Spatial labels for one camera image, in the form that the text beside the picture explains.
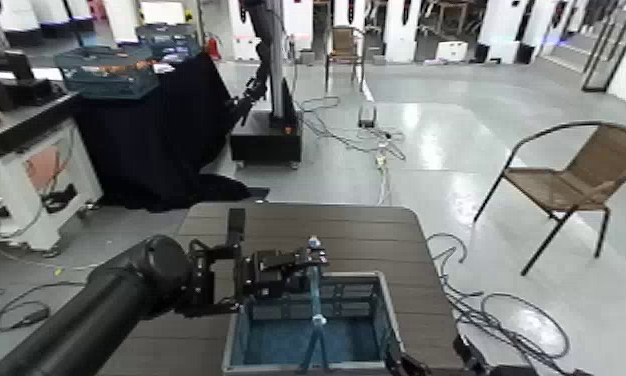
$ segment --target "small device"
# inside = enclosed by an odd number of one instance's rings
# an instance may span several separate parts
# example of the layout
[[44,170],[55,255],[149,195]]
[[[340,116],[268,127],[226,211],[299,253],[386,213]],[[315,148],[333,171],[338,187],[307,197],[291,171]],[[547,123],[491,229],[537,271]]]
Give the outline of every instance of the small device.
[[461,41],[441,42],[437,45],[437,60],[463,61],[467,55],[467,43]]
[[357,114],[359,128],[376,128],[376,106],[362,106]]

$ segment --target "black metal frame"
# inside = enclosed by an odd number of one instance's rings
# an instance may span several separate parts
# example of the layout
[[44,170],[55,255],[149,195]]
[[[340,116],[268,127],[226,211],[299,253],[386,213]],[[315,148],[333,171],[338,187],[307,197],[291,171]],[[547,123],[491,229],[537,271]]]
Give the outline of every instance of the black metal frame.
[[[360,77],[360,82],[359,82],[359,90],[362,91],[362,84],[364,83],[364,59],[367,56],[367,41],[366,41],[366,34],[364,33],[364,31],[353,27],[353,26],[334,26],[331,29],[328,30],[327,37],[324,38],[325,43],[327,43],[327,41],[329,40],[330,36],[332,38],[334,38],[334,28],[335,27],[344,27],[344,28],[348,28],[348,29],[353,29],[353,35],[355,34],[355,32],[358,32],[362,35],[362,55],[360,56],[360,68],[362,69],[362,75]],[[332,57],[331,53],[327,53],[325,54],[325,92],[329,91],[329,64],[331,62],[330,58]],[[353,71],[350,74],[350,82],[355,81],[355,72],[357,70],[357,59],[353,59]]]

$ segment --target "blue basket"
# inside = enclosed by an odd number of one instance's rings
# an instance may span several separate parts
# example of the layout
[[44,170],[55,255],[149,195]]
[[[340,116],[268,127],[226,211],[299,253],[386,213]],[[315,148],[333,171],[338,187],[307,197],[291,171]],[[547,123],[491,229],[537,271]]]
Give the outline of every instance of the blue basket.
[[[392,302],[380,272],[325,273],[321,281],[325,347],[331,370],[385,372],[385,354],[400,346]],[[223,359],[225,376],[291,375],[311,340],[310,294],[249,301],[232,317]],[[321,348],[310,367],[322,366]]]
[[148,48],[78,48],[54,57],[66,88],[90,99],[140,99],[159,84]]
[[148,46],[155,59],[176,55],[179,60],[201,52],[194,26],[189,24],[148,24],[138,26],[136,35],[141,44]]

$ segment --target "wooden table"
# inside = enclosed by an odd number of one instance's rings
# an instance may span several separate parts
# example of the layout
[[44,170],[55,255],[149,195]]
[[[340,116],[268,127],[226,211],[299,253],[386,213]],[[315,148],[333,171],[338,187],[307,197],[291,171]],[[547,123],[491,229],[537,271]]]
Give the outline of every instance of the wooden table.
[[[327,271],[382,271],[407,352],[432,369],[461,368],[452,348],[458,332],[451,309],[413,212],[361,206],[199,204],[190,209],[177,240],[185,245],[195,237],[209,245],[224,243],[232,207],[246,208],[244,253],[290,251],[317,235],[328,250]],[[214,269],[216,296],[230,295],[231,263],[218,262]],[[227,315],[190,320],[173,314],[142,322],[100,374],[221,375],[228,323]]]

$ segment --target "wicker chair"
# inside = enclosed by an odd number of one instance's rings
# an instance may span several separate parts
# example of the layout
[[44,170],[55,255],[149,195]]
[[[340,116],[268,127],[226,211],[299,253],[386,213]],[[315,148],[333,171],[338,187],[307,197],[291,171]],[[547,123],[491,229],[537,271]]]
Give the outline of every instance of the wicker chair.
[[[596,127],[596,130],[564,170],[510,167],[518,149],[524,144],[547,134],[575,127]],[[503,178],[557,222],[556,227],[525,265],[521,275],[526,275],[530,271],[565,222],[579,210],[604,212],[595,250],[595,257],[598,258],[610,216],[606,202],[621,185],[626,183],[626,127],[599,121],[575,122],[558,125],[521,140],[511,151],[500,176],[474,216],[474,222],[479,219]],[[565,214],[558,217],[555,215],[558,212]]]
[[325,91],[329,88],[329,64],[334,61],[349,62],[353,65],[353,71],[350,75],[350,82],[355,80],[355,71],[357,64],[362,69],[360,78],[360,91],[364,82],[364,56],[366,55],[366,43],[363,52],[360,54],[355,43],[356,35],[364,38],[364,32],[353,26],[335,26],[329,35],[332,38],[332,51],[325,58]]

